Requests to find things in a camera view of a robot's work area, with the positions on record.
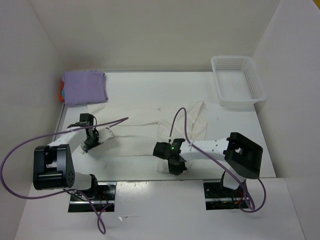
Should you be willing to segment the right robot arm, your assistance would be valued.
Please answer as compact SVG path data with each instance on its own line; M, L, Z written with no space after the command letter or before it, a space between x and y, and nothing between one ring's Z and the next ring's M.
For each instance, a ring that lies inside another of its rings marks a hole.
M222 186L236 190L247 179L260 178L263 148L246 136L232 132L230 136L215 140L188 142L176 138L172 142L157 142L152 155L164 160L168 173L180 175L187 170L187 163L195 160L215 159L224 167Z

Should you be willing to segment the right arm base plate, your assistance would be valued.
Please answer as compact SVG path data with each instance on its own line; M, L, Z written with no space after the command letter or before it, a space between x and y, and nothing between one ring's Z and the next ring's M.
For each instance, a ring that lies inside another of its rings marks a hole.
M242 188L236 190L224 187L220 182L203 183L206 210L248 209Z

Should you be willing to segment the white t shirt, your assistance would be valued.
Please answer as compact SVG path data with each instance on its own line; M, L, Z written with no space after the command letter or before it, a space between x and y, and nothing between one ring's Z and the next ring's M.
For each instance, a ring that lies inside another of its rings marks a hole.
M168 164L153 156L157 142L183 138L204 140L207 121L205 102L101 103L88 106L99 123L128 117L110 129L114 137L89 153L74 154L81 173L124 177L126 172L145 176L169 173Z

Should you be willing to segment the orange t shirt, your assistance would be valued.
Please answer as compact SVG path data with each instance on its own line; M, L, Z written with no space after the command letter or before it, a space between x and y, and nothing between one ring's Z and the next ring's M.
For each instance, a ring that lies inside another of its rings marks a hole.
M61 92L62 90L64 90L64 86L65 86L65 83L61 80L60 81L60 94L59 94L59 100L61 101L60 97L61 97Z

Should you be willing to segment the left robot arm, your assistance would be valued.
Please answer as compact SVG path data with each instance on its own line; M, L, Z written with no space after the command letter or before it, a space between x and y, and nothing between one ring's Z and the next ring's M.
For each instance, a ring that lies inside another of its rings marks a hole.
M102 144L90 113L81 113L79 121L69 125L71 132L34 150L33 186L36 190L76 189L93 199L98 194L98 180L93 174L75 171L72 153L80 147L85 153Z

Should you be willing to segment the white plastic basket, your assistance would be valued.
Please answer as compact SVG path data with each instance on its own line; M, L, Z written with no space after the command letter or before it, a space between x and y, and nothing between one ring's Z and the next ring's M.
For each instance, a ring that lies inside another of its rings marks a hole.
M229 108L250 108L267 99L254 60L249 56L211 58L218 101Z

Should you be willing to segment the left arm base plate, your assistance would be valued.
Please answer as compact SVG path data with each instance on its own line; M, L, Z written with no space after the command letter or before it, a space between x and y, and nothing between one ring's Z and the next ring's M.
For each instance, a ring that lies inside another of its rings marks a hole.
M69 213L90 213L94 209L98 213L114 212L116 198L115 182L98 182L94 190L81 190L82 193L91 201L91 207L87 198L79 192L70 193L68 212Z

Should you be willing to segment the teal t shirt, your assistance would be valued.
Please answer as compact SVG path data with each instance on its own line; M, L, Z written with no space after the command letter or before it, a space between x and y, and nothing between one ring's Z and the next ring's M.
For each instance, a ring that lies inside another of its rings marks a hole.
M64 90L61 91L60 100L63 102L65 101L65 91Z

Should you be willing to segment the lavender t shirt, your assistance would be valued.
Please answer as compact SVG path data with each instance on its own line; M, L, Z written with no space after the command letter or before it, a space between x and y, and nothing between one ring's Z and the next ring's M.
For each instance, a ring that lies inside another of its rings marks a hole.
M106 102L106 79L101 71L66 71L63 78L65 105L73 107Z

